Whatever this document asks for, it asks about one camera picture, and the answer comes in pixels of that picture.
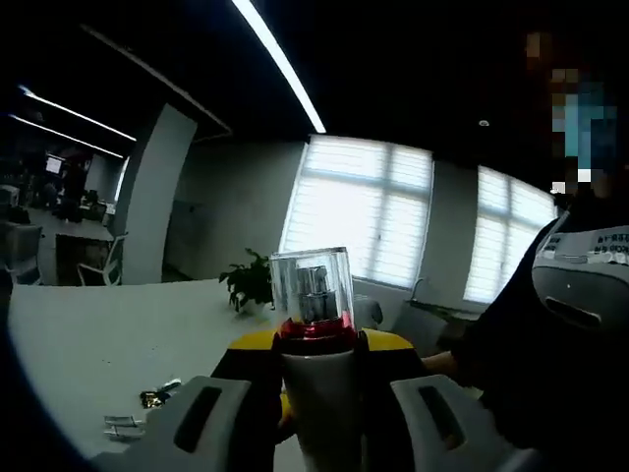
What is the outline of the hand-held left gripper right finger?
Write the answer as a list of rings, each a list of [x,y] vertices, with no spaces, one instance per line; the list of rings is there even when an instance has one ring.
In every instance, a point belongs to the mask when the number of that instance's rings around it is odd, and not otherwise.
[[[431,375],[413,345],[364,329],[356,355],[368,471],[538,471],[540,454],[518,448],[491,413],[444,375]]]

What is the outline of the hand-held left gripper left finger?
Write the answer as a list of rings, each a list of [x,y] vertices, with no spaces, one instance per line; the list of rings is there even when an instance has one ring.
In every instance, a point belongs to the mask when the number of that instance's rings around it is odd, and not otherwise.
[[[274,331],[232,342],[208,377],[181,385],[148,413],[143,436],[102,452],[95,471],[270,471],[295,433]]]

